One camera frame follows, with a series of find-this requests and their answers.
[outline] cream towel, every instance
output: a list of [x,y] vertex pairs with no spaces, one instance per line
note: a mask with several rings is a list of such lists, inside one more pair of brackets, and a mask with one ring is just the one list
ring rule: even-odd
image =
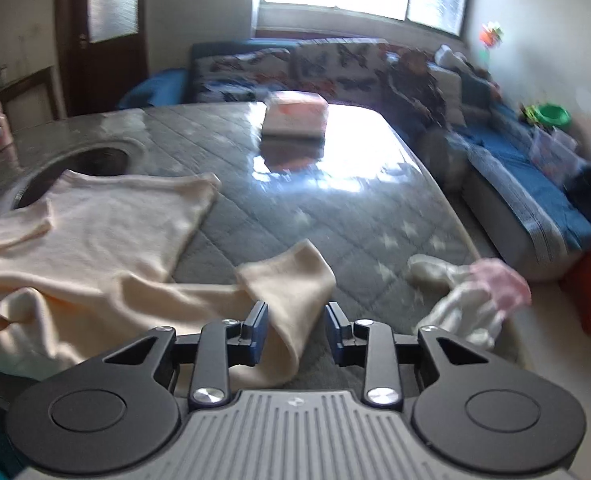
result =
[[197,333],[269,304],[261,363],[234,387],[292,378],[335,278],[308,241],[237,269],[237,285],[166,283],[220,181],[90,177],[67,171],[36,203],[0,218],[0,371],[43,379],[154,326]]

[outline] wooden door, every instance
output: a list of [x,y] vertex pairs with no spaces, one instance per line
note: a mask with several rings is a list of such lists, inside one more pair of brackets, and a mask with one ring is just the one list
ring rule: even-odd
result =
[[56,0],[67,114],[114,110],[146,79],[144,0]]

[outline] white wall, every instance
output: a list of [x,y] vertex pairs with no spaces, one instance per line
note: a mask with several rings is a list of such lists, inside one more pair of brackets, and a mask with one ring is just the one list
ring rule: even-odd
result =
[[146,0],[149,72],[186,66],[200,41],[251,37],[253,0]]
[[466,39],[479,52],[482,23],[500,22],[505,39],[490,69],[509,103],[566,107],[591,156],[591,0],[470,0]]
[[[61,114],[60,74],[54,29],[54,0],[0,0],[0,65],[7,81],[54,66],[54,87]],[[53,119],[44,88],[10,102],[6,113],[15,130]]]
[[258,13],[258,29],[293,30],[353,34],[383,38],[393,44],[402,44],[435,51],[447,43],[456,51],[465,52],[460,40],[434,30],[418,27],[414,23],[397,22],[379,16],[368,16],[348,10],[326,10],[285,4],[263,4]]

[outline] pink cloth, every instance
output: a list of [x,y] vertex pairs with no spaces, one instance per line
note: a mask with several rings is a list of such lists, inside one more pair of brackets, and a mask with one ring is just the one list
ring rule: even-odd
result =
[[478,260],[469,266],[468,282],[484,284],[498,310],[507,315],[515,309],[531,304],[531,289],[522,276],[497,258]]

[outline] patterned throw blanket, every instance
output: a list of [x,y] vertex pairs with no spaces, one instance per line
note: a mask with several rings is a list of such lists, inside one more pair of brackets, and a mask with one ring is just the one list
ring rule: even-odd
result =
[[560,229],[515,177],[488,150],[469,145],[469,161],[500,193],[529,233],[538,262],[555,262],[568,254]]

